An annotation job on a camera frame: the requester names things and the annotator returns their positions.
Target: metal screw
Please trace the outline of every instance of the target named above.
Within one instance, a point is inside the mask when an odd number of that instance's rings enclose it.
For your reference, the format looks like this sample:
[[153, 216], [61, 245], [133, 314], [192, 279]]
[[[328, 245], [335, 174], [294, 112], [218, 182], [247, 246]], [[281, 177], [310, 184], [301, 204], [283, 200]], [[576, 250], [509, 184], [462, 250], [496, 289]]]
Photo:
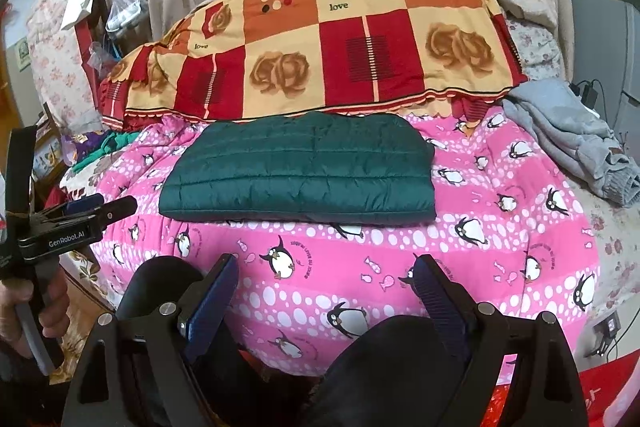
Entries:
[[548, 312], [546, 310], [543, 311], [540, 315], [542, 315], [542, 320], [544, 320], [547, 324], [555, 324], [556, 320], [558, 320], [552, 312]]
[[98, 324], [100, 324], [101, 326], [106, 326], [111, 322], [112, 319], [113, 315], [111, 315], [110, 313], [103, 313], [98, 317]]
[[178, 306], [173, 302], [165, 302], [162, 306], [160, 306], [160, 314], [161, 315], [172, 315], [178, 309]]
[[491, 302], [481, 302], [478, 304], [478, 311], [482, 315], [493, 315], [495, 312], [495, 306]]

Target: human hand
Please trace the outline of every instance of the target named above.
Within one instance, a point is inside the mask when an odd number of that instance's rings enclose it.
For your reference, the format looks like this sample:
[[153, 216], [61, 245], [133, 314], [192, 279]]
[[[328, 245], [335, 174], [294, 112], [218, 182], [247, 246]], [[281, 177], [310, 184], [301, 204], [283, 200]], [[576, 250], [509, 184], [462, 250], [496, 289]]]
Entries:
[[[66, 293], [66, 278], [62, 268], [54, 275], [47, 290], [50, 303], [39, 315], [45, 337], [62, 337], [69, 327], [69, 295]], [[0, 281], [0, 340], [7, 343], [18, 354], [30, 359], [33, 355], [24, 336], [15, 305], [29, 302], [33, 294], [33, 283], [23, 279]]]

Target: folded green quilted jacket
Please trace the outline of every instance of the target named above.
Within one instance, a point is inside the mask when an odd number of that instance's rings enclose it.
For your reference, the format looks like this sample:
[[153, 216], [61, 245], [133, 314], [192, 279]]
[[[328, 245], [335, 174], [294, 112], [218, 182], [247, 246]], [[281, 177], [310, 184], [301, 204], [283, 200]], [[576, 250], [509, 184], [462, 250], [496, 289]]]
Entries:
[[209, 125], [164, 182], [180, 221], [409, 225], [435, 218], [433, 146], [393, 114]]

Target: red and yellow patterned blanket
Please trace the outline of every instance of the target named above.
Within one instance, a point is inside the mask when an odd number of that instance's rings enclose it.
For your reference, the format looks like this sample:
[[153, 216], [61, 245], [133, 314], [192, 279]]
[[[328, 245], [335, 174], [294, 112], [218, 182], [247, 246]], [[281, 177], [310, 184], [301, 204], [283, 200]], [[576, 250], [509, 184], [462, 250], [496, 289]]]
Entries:
[[118, 130], [405, 107], [475, 121], [524, 80], [495, 0], [213, 0], [127, 55], [100, 109]]

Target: pink blanket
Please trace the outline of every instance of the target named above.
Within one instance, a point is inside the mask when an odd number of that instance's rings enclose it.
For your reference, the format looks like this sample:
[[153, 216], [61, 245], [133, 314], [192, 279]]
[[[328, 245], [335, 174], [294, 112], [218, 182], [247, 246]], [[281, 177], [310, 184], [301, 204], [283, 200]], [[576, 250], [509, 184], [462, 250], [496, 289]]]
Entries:
[[[415, 257], [431, 253], [476, 301], [503, 314], [558, 315], [574, 347], [599, 276], [593, 233], [557, 166], [493, 108], [471, 138], [453, 118], [406, 119], [436, 147], [434, 223], [406, 229], [306, 223], [181, 223], [158, 214], [162, 182], [203, 124], [165, 117], [146, 128], [98, 191], [131, 194], [138, 214], [94, 251], [122, 292], [156, 255], [206, 271], [223, 252], [240, 262], [226, 320], [239, 342], [272, 367], [322, 375], [357, 336], [396, 314], [425, 313], [411, 289]], [[505, 363], [500, 382], [510, 381]]]

